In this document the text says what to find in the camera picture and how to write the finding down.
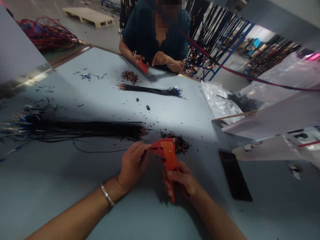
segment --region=table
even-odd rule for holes
[[[85,72],[84,68],[95,75],[107,75],[103,79],[92,76],[88,81],[73,74]],[[142,81],[139,86],[181,87],[187,100],[120,91],[116,84],[124,70],[138,73]],[[189,166],[248,239],[303,239],[305,234],[308,239],[319,239],[320,173],[308,162],[299,163],[304,169],[300,181],[292,176],[285,161],[240,162],[253,202],[232,199],[218,150],[237,147],[237,139],[211,122],[214,116],[199,90],[201,83],[152,68],[145,75],[122,56],[92,48],[35,84],[6,100],[0,122],[30,104],[25,98],[40,100],[48,96],[54,98],[51,103],[58,104],[59,110],[52,116],[55,118],[155,123],[144,139],[149,143],[157,141],[160,129],[183,135],[192,146],[178,160]],[[46,88],[36,92],[38,86]],[[49,86],[54,86],[50,89],[54,92],[46,92]],[[0,143],[0,156],[18,146],[5,141]],[[131,144],[101,138],[77,142],[86,151],[126,149]],[[32,142],[8,155],[0,163],[0,239],[27,237],[117,174],[122,155],[123,152],[83,153],[71,141]],[[210,239],[187,200],[177,194],[176,204],[170,202],[161,175],[162,163],[153,156],[140,183],[101,220],[88,239]]]

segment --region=bracelet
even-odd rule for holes
[[[114,205],[116,205],[116,204],[111,200],[111,198],[110,198],[109,195],[107,194],[106,189],[104,188],[103,185],[104,185],[104,182],[101,183],[101,185],[100,185],[100,186],[101,186],[101,190],[102,190],[105,198],[108,200],[110,206],[111,206],[111,207],[114,207]]]

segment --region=smartphone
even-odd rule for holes
[[[236,156],[223,151],[219,151],[219,153],[232,197],[235,200],[252,202]]]

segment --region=orange crimping tool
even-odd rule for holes
[[[168,171],[175,170],[178,164],[178,160],[176,157],[176,146],[174,145],[174,138],[160,139],[159,141],[151,145],[151,150],[162,157],[161,161],[166,168],[167,174]],[[167,179],[171,184],[171,201],[172,203],[174,203],[173,181],[168,177]]]
[[[141,70],[144,72],[144,73],[148,73],[148,68],[147,68],[147,65],[143,63],[143,61],[140,59],[138,62],[137,62],[137,65],[139,66],[139,68],[141,68]]]

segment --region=wooden pallet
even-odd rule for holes
[[[80,20],[82,23],[88,23],[95,26],[96,28],[101,28],[114,24],[114,18],[107,16],[105,14],[94,11],[90,8],[62,8],[64,13],[68,17],[72,17]]]

